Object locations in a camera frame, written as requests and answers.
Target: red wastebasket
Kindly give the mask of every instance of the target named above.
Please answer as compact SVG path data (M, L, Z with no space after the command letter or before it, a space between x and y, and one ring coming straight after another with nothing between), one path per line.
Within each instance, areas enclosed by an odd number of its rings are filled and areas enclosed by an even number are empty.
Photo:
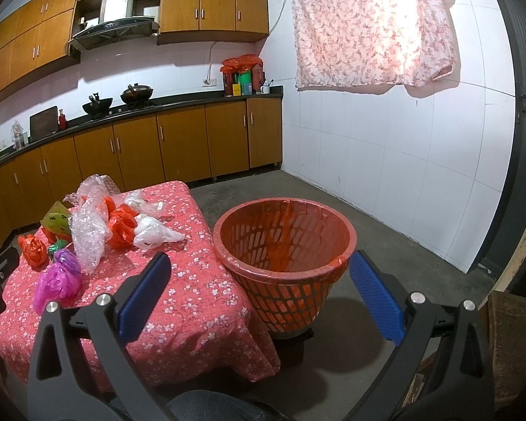
M357 245L346 217L297 198L241 204L220 217L213 235L218 258L275 339L310 327Z

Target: blue gripper pad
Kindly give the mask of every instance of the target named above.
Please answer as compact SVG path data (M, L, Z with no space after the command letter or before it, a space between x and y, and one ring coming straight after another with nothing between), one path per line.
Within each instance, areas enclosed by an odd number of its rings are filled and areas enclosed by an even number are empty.
M119 292L122 297L128 296L120 310L115 309L117 339L120 344L126 345L139 338L150 314L166 289L170 276L169 257L165 253L158 252L140 275L127 278L117 290L115 299Z
M349 258L349 274L382 336L399 346L405 336L401 307L359 251Z

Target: kitchen countertop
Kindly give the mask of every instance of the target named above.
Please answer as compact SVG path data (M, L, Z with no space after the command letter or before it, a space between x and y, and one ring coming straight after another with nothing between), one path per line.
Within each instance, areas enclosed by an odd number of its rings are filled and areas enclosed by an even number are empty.
M54 134L46 136L39 141L30 142L28 145L20 150L14 150L0 157L0 165L13 160L18 155L21 155L29 150L36 149L48 142L61 139L71 134L78 133L90 128L99 127L108 123L120 122L122 120L138 117L141 115L153 114L155 112L169 111L171 109L186 108L189 106L198 106L202 104L211 104L215 102L231 102L231 101L242 101L251 98L282 98L283 87L282 85L271 87L271 93L266 95L243 95L243 96L225 96L224 90L208 91L208 92L195 92L186 93L181 95L170 95L163 96L161 98L153 98L150 101L154 104L147 108L137 109L136 111L130 110L127 105L115 106L109 109L112 112L111 115L107 115L103 118L92 120L90 115L83 115L71 120L68 120L68 128L64 131L58 131Z

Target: concrete floor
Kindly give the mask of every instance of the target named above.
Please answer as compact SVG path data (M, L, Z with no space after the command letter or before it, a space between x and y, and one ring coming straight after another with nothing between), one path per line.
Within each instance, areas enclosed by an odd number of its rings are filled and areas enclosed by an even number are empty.
M422 291L434 302L457 305L472 299L479 303L493 285L483 273L463 274L402 234L283 171L191 187L211 229L228 209L259 198L292 196L331 206L353 223L357 247L380 270L394 274L409 291ZM305 343L304 362L275 377L250 384L227 370L216 370L161 391L171 397L191 388L212 389L257 397L298 421L341 420L379 374L393 345L380 336L347 273L332 288L312 328L315 336ZM435 349L436 341L431 341L426 354ZM11 372L7 386L25 412L25 386Z

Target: metal screw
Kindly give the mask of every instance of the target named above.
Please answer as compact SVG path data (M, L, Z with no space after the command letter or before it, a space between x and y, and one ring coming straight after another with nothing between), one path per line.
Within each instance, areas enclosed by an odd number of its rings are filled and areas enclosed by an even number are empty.
M56 303L55 301L51 301L47 304L47 312L49 313L53 313L53 312L56 312L58 308L58 303Z
M100 294L97 299L95 300L96 304L97 305L107 305L108 303L111 302L111 296L104 293L104 294Z
M424 303L427 300L427 298L425 298L424 294L415 291L411 293L411 300L413 301L413 303Z
M464 301L464 309L469 310L470 312L476 309L475 302L466 299Z

